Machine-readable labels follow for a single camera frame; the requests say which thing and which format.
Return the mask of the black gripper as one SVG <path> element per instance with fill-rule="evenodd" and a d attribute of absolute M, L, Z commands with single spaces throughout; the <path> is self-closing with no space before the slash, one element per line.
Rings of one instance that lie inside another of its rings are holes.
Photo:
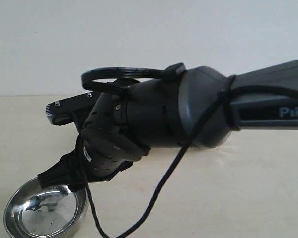
<path fill-rule="evenodd" d="M 76 173 L 76 155 L 71 151 L 37 175 L 42 189 L 59 185 L 66 185 L 71 192 L 86 189 L 87 178 L 89 182 L 111 180 L 149 153 L 148 146 L 115 122 L 116 106 L 112 95 L 101 93 L 83 125 L 81 161 L 86 174 Z"/>

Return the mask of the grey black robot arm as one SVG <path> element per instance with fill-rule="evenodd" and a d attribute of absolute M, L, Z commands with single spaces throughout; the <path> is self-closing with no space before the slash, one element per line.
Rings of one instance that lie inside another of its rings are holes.
<path fill-rule="evenodd" d="M 42 188 L 111 180 L 152 148 L 214 148 L 232 131 L 298 129 L 298 60 L 226 77 L 182 63 L 106 67 L 81 77 L 86 94 L 51 103 L 51 124 L 74 123 L 75 149 L 38 175 Z"/>

